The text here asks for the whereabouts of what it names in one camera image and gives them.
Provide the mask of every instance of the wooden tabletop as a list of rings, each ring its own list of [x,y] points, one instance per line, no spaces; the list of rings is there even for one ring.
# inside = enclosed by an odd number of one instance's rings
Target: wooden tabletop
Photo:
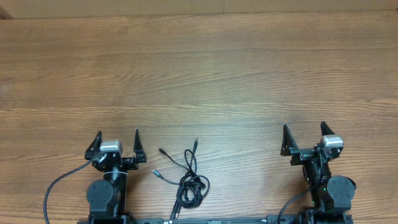
[[[285,123],[300,147],[326,121],[345,140],[333,175],[358,185],[356,223],[398,219],[398,12],[100,17],[0,21],[0,223],[44,223],[58,176],[85,163],[98,130],[148,162],[130,171],[127,210],[168,218],[177,162],[199,138],[211,189],[181,218],[264,217],[306,189],[280,156]],[[85,220],[92,166],[51,191],[51,224]],[[310,197],[285,212],[310,205]]]

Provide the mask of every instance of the curved black wire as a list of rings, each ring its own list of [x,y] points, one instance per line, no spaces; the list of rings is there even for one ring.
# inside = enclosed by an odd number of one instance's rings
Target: curved black wire
[[[193,151],[187,149],[184,151],[184,158],[185,162],[187,163],[188,167],[185,167],[178,162],[175,162],[163,149],[159,149],[161,153],[166,155],[174,164],[184,168],[187,170],[187,173],[180,179],[179,183],[175,183],[172,181],[167,180],[163,176],[159,175],[159,178],[166,181],[167,183],[178,185],[177,190],[177,201],[179,204],[184,208],[195,208],[198,207],[203,199],[207,196],[209,189],[210,189],[210,181],[207,177],[203,175],[197,175],[197,159],[195,157],[195,151],[197,148],[197,141],[195,141],[195,145],[193,147]],[[191,161],[188,162],[188,155],[187,153],[191,154]],[[206,185],[201,181],[201,178],[207,181]],[[202,194],[201,190],[206,188],[206,192]],[[188,192],[191,191],[193,194],[193,198],[188,197]]]
[[[70,174],[72,174],[72,173],[74,173],[74,172],[77,172],[77,171],[81,170],[82,168],[86,167],[88,164],[90,164],[90,163],[92,162],[92,160],[93,160],[93,159],[90,159],[88,162],[86,162],[86,163],[83,164],[82,166],[80,166],[80,167],[78,167],[78,168],[76,168],[76,169],[74,169],[74,170],[72,170],[72,171],[70,171],[70,172],[67,172],[66,174],[63,174],[62,176],[58,177],[55,181],[53,181],[53,182],[50,184],[49,188],[47,189],[47,192],[45,193],[45,196],[44,196],[44,205],[43,205],[44,220],[45,220],[46,224],[50,224],[49,218],[48,218],[48,216],[47,216],[47,199],[48,199],[48,197],[49,197],[49,193],[50,193],[51,188],[52,188],[58,181],[60,181],[62,178],[64,178],[64,177],[66,177],[66,176],[68,176],[68,175],[70,175]]]
[[[310,192],[311,190],[315,189],[316,187],[318,187],[318,185],[313,185],[312,187],[308,188],[307,190],[304,190],[303,192],[299,193],[298,195],[294,196],[292,199],[290,199],[280,210],[279,214],[278,214],[278,221],[277,224],[280,224],[280,218],[282,216],[282,213],[284,212],[284,210],[295,200],[299,199],[300,197],[303,197],[306,193]]]

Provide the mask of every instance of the black cable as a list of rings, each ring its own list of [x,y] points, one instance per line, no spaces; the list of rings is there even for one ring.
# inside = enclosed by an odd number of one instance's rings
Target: black cable
[[[203,175],[197,175],[197,159],[195,157],[195,152],[198,147],[198,139],[196,139],[194,145],[193,145],[193,151],[187,149],[184,152],[184,158],[185,162],[187,163],[188,167],[185,167],[178,162],[175,162],[163,149],[159,149],[159,151],[167,156],[174,164],[184,168],[187,170],[187,173],[180,179],[179,183],[175,183],[172,181],[167,180],[164,178],[159,172],[156,170],[153,170],[152,172],[159,177],[160,179],[166,181],[169,184],[174,184],[178,185],[178,190],[177,190],[177,199],[174,203],[173,207],[173,212],[170,216],[170,223],[178,217],[178,213],[181,209],[181,207],[184,208],[195,208],[198,207],[203,199],[207,196],[209,189],[210,189],[210,181],[207,179],[207,177]],[[188,162],[188,155],[187,153],[191,154],[191,161]],[[207,181],[207,187],[206,185],[201,181],[201,178],[205,179]],[[206,192],[204,194],[201,193],[201,190],[206,188]],[[191,191],[193,194],[193,198],[188,197],[188,191]]]
[[[277,224],[280,224],[280,218],[282,216],[282,213],[284,212],[284,210],[295,200],[297,200],[300,197],[303,197],[306,193],[308,193],[309,191],[315,189],[316,187],[318,187],[318,185],[313,185],[312,187],[308,188],[307,190],[304,190],[303,192],[299,193],[298,195],[294,196],[292,199],[290,199],[280,210],[279,214],[278,214],[278,221]]]
[[[47,192],[45,193],[45,196],[44,196],[44,206],[43,206],[43,210],[44,210],[44,220],[45,220],[46,224],[50,224],[49,218],[48,218],[48,216],[47,216],[47,199],[48,199],[48,197],[49,197],[49,193],[50,193],[51,188],[52,188],[58,181],[60,181],[62,178],[64,178],[64,177],[66,177],[66,176],[68,176],[68,175],[70,175],[70,174],[72,174],[72,173],[74,173],[74,172],[77,172],[77,171],[81,170],[82,168],[86,167],[88,164],[90,164],[90,163],[92,162],[92,160],[93,160],[93,159],[90,159],[86,164],[80,166],[79,168],[76,168],[76,169],[74,169],[74,170],[72,170],[72,171],[70,171],[70,172],[67,172],[66,174],[63,174],[62,176],[58,177],[55,181],[53,181],[53,182],[50,184],[50,186],[49,186],[49,188],[47,189]]]

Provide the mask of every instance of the wood grain surface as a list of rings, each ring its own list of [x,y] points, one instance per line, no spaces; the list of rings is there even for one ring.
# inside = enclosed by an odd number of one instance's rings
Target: wood grain surface
[[[98,130],[148,163],[130,171],[127,210],[170,215],[183,150],[199,138],[211,189],[181,218],[263,217],[307,188],[279,156],[289,123],[300,147],[326,121],[345,140],[330,163],[358,188],[356,223],[398,219],[398,12],[99,17],[0,21],[0,223],[44,223],[49,184],[85,163]],[[51,224],[88,215],[87,167],[49,197]],[[293,203],[287,213],[309,205]]]

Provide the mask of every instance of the beige wall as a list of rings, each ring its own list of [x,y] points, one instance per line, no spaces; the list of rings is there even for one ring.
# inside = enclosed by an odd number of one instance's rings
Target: beige wall
[[[0,0],[6,18],[394,10],[398,0]]]

